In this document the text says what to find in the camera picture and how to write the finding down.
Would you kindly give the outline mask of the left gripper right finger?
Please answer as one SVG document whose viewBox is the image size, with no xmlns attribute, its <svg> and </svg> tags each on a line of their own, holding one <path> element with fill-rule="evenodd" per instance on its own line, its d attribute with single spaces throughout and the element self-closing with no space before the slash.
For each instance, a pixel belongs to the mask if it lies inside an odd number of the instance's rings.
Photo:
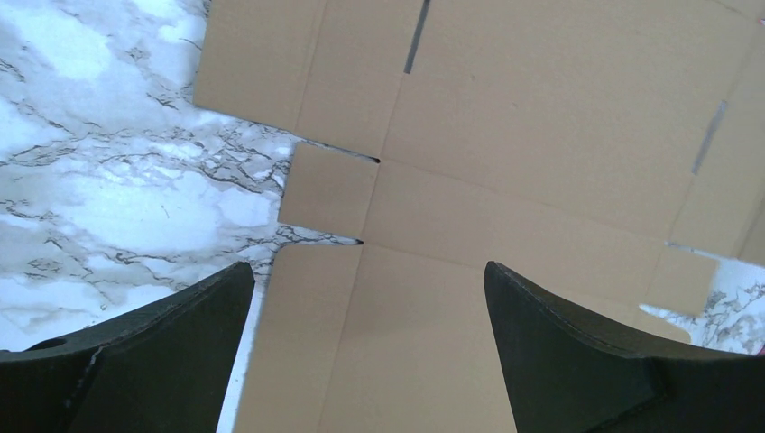
<svg viewBox="0 0 765 433">
<path fill-rule="evenodd" d="M 764 360 L 680 343 L 497 262 L 484 294 L 520 432 L 761 432 Z"/>
</svg>

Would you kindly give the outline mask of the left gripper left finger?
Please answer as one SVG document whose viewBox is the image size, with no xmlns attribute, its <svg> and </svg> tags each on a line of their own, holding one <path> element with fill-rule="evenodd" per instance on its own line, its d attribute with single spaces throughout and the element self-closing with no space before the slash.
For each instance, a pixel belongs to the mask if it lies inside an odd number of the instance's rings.
<svg viewBox="0 0 765 433">
<path fill-rule="evenodd" d="M 1 353 L 4 432 L 213 432 L 251 307 L 250 264 Z"/>
</svg>

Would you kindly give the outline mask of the brown cardboard box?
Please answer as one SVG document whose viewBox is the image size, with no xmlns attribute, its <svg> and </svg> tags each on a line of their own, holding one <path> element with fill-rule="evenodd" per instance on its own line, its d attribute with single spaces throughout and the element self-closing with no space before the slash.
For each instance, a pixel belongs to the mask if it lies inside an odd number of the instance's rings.
<svg viewBox="0 0 765 433">
<path fill-rule="evenodd" d="M 520 432 L 497 262 L 626 326 L 764 263 L 761 1 L 215 1 L 197 106 L 299 137 L 237 432 Z"/>
</svg>

